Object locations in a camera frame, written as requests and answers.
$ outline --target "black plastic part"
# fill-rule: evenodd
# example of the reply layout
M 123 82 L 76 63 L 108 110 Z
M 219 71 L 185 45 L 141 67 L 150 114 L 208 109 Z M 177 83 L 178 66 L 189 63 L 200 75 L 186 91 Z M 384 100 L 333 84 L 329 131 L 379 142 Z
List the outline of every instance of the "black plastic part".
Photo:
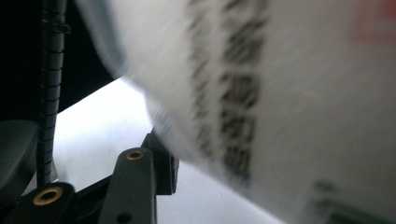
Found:
M 49 161 L 47 163 L 41 163 L 39 160 L 37 160 L 37 173 L 38 174 L 43 174 L 44 175 L 49 175 L 51 171 L 51 162 Z
M 0 208 L 19 199 L 35 174 L 37 136 L 32 121 L 0 122 Z
M 61 94 L 61 86 L 46 87 L 41 86 L 41 100 L 54 101 L 59 99 Z
M 43 54 L 43 68 L 49 70 L 61 69 L 64 65 L 64 54 L 62 52 L 48 52 L 42 51 Z
M 157 195 L 172 195 L 177 189 L 179 160 L 161 143 L 154 132 L 148 133 L 142 147 L 149 148 L 154 155 L 154 168 L 157 177 Z
M 44 190 L 56 189 L 52 193 L 44 193 Z M 38 205 L 38 199 L 56 199 L 52 203 Z M 76 219 L 76 194 L 74 188 L 66 183 L 53 183 L 45 187 L 35 189 L 23 197 L 18 206 L 7 217 L 5 224 L 69 224 Z
M 57 114 L 42 116 L 40 115 L 40 127 L 47 129 L 55 126 Z
M 38 153 L 44 153 L 44 152 L 48 152 L 51 151 L 53 148 L 53 138 L 51 138 L 50 140 L 47 141 L 38 141 L 37 144 L 37 152 Z
M 77 224 L 97 223 L 106 197 L 111 176 L 108 176 L 77 193 Z
M 40 102 L 40 114 L 41 115 L 53 115 L 58 112 L 59 100 Z
M 154 176 L 150 150 L 138 147 L 122 152 L 111 177 L 98 223 L 155 224 Z
M 44 0 L 43 9 L 54 13 L 64 14 L 66 12 L 66 3 L 66 1 Z
M 59 86 L 62 82 L 62 70 L 42 70 L 41 85 L 48 87 Z
M 55 126 L 47 129 L 40 129 L 38 139 L 41 141 L 48 141 L 53 138 L 53 135 L 55 135 Z
M 50 173 L 44 174 L 44 175 L 36 175 L 36 181 L 37 181 L 37 183 L 49 183 L 50 182 Z
M 64 49 L 64 34 L 50 32 L 43 30 L 42 36 L 42 49 L 47 51 L 58 51 L 59 49 Z
M 36 161 L 42 164 L 46 164 L 52 161 L 52 151 L 40 153 L 37 152 L 37 158 Z

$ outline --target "red stamp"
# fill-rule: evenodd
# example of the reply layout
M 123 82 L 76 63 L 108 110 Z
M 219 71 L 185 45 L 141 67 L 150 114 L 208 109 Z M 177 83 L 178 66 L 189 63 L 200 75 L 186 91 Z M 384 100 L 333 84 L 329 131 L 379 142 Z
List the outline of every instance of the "red stamp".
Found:
M 354 39 L 396 43 L 396 0 L 361 0 Z

